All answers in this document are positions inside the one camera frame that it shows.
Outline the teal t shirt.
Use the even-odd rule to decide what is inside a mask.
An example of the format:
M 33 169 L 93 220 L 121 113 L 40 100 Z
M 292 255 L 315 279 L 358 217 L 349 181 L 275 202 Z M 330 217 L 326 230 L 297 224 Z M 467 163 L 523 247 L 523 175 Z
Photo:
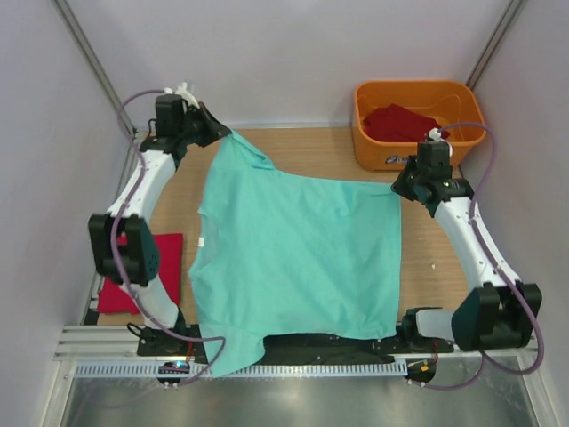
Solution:
M 269 336 L 396 332 L 402 220 L 388 184 L 286 173 L 232 133 L 198 213 L 188 275 L 213 376 L 258 362 Z

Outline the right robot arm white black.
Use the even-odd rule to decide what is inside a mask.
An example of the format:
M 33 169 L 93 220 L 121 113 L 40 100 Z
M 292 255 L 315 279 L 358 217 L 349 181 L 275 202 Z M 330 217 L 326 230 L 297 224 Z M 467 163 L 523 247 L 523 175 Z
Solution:
M 456 310 L 417 309 L 415 321 L 400 331 L 404 347 L 420 352 L 440 338 L 463 351 L 524 348 L 533 334 L 541 291 L 523 282 L 501 255 L 472 202 L 469 182 L 453 177 L 449 144 L 418 143 L 391 188 L 426 207 L 449 238 L 469 286 Z

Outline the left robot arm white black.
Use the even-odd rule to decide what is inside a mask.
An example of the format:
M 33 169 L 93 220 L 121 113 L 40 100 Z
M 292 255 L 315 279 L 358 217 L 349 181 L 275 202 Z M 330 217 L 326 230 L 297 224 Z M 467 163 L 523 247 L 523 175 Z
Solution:
M 165 353 L 177 356 L 192 339 L 159 277 L 160 254 L 148 222 L 188 146 L 204 148 L 232 132 L 186 85 L 152 93 L 155 115 L 149 134 L 142 143 L 129 140 L 136 168 L 111 207 L 90 217 L 88 230 L 97 273 L 118 285 L 144 318 L 142 340 L 157 338 Z

